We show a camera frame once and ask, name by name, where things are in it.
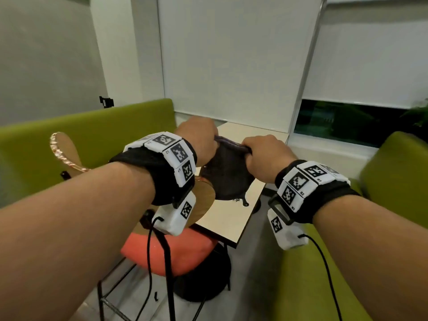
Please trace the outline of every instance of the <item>chair seat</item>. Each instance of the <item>chair seat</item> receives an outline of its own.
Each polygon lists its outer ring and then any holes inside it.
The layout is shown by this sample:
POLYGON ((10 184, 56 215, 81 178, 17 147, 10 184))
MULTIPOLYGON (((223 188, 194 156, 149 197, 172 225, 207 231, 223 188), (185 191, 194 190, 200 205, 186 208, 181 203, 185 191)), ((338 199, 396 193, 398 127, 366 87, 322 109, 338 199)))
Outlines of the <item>chair seat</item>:
MULTIPOLYGON (((211 253, 217 240, 186 228, 174 237, 166 235, 171 249, 171 265, 174 276, 194 270, 211 253)), ((147 268, 147 235, 131 233, 121 249, 121 254, 143 268, 147 268)), ((150 239, 150 267, 154 274, 165 276, 163 249, 154 234, 150 239)))

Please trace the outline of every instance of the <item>cable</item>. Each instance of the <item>cable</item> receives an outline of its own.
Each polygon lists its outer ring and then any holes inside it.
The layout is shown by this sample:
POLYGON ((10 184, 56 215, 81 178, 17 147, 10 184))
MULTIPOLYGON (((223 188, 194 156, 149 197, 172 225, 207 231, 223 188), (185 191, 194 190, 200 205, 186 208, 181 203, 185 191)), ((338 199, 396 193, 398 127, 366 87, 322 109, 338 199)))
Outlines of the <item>cable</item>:
POLYGON ((324 261, 325 269, 327 270, 328 282, 330 284, 331 294, 333 295, 334 303, 336 305, 337 315, 339 316, 339 320, 342 321, 342 314, 340 313, 339 303, 337 302, 336 294, 334 292, 333 282, 331 280, 331 275, 330 275, 330 270, 328 269, 327 260, 325 259, 324 254, 321 251, 321 248, 319 247, 319 245, 315 242, 315 240, 313 238, 311 238, 310 236, 308 236, 306 234, 301 234, 298 236, 298 238, 303 238, 303 237, 307 237, 310 241, 312 241, 321 254, 322 260, 324 261))
POLYGON ((156 221, 163 221, 163 218, 158 216, 153 220, 152 225, 150 226, 150 231, 148 232, 148 238, 147 238, 147 270, 148 270, 148 293, 147 293, 147 297, 146 300, 144 301, 144 304, 141 307, 140 312, 138 312, 138 315, 136 316, 135 321, 138 321, 138 319, 140 318, 140 315, 143 311, 143 309, 146 307, 146 304, 148 302, 148 299, 150 297, 150 294, 152 292, 152 268, 150 266, 150 237, 152 236, 152 231, 153 231, 153 227, 154 224, 156 223, 156 221))

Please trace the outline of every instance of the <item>fist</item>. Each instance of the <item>fist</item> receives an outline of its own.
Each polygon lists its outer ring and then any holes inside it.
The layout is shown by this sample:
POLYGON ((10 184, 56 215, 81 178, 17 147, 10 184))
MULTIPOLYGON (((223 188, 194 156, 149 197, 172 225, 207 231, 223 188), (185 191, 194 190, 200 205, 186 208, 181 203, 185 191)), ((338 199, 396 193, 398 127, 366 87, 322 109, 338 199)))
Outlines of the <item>fist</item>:
POLYGON ((218 135, 217 127, 211 118, 192 116, 180 124, 174 134, 186 139, 198 156, 197 167, 206 165, 215 155, 218 143, 214 135, 218 135))
POLYGON ((247 137, 242 144, 253 151, 245 158, 248 171, 265 183, 275 183, 276 175, 297 160, 292 150, 273 135, 247 137))

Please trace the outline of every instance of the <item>dark window glass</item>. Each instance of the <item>dark window glass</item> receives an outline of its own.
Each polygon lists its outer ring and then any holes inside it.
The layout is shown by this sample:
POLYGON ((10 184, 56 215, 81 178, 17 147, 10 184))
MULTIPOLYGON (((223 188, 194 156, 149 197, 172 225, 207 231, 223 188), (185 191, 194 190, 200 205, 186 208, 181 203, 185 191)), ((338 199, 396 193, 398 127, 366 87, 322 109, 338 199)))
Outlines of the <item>dark window glass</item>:
POLYGON ((428 107, 396 109, 303 99, 294 132, 380 147, 396 130, 427 141, 428 107))

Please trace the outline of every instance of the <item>table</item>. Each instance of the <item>table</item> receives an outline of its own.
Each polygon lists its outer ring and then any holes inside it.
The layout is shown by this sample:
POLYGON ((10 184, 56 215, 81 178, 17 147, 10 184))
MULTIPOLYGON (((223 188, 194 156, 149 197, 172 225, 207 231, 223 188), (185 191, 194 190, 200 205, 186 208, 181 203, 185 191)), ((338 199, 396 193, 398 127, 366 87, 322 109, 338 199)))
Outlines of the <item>table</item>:
MULTIPOLYGON (((238 143, 246 137, 257 135, 272 134, 283 142, 288 138, 287 133, 229 122, 219 126, 218 132, 220 136, 238 143)), ((257 179, 253 181, 245 196, 248 207, 244 207, 242 201, 215 200, 208 212, 192 228, 236 248, 264 186, 264 182, 257 179)))

